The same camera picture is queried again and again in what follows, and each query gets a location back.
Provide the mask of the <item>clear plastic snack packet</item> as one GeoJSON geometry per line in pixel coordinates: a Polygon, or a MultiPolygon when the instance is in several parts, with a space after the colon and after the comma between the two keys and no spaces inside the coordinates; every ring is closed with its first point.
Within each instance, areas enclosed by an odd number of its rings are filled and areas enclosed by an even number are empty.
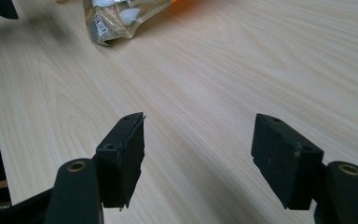
{"type": "Polygon", "coordinates": [[[176,0],[83,0],[89,38],[112,46],[119,38],[132,38],[138,27],[176,0]]]}

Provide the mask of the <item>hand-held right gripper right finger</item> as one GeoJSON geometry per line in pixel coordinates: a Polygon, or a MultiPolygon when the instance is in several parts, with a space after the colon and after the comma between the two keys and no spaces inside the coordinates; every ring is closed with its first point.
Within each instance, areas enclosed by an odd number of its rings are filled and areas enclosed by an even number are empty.
{"type": "Polygon", "coordinates": [[[281,119],[257,114],[251,155],[284,208],[308,210],[324,152],[281,119]]]}

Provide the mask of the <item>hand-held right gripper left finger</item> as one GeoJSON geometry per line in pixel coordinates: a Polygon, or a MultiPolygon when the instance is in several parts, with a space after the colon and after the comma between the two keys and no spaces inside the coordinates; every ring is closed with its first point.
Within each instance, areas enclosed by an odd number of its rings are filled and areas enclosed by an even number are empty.
{"type": "Polygon", "coordinates": [[[145,156],[143,112],[120,119],[96,148],[100,196],[105,208],[130,204],[145,156]]]}

